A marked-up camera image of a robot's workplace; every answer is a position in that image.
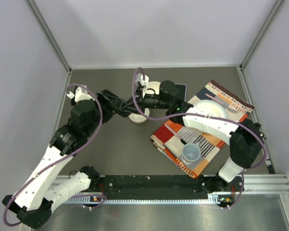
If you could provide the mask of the phone with lilac case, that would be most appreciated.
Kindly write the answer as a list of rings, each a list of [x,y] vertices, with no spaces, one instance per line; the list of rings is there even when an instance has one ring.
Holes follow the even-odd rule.
[[[186,101],[187,86],[185,84],[175,84],[176,88],[179,90],[180,100]]]

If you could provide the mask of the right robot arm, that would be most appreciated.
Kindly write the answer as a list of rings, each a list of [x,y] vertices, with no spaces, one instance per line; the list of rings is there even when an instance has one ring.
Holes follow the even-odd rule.
[[[214,81],[188,102],[180,98],[176,85],[169,80],[134,80],[131,91],[132,106],[140,117],[148,119],[150,109],[166,109],[153,140],[192,178],[197,178],[221,148],[229,145],[230,155],[215,178],[216,187],[225,191],[239,173],[256,167],[257,156],[266,151],[260,124],[248,118],[253,106]]]

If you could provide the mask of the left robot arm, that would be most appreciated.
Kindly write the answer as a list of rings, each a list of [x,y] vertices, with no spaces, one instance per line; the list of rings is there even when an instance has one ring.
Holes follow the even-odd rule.
[[[75,85],[67,93],[72,109],[68,122],[52,137],[44,156],[24,185],[13,195],[4,197],[4,223],[7,211],[16,214],[19,222],[32,229],[42,227],[64,202],[82,191],[99,189],[100,175],[93,167],[85,166],[64,183],[52,187],[63,167],[96,137],[102,124],[114,114],[128,117],[136,113],[135,96],[124,100],[108,90],[96,94],[84,85]]]

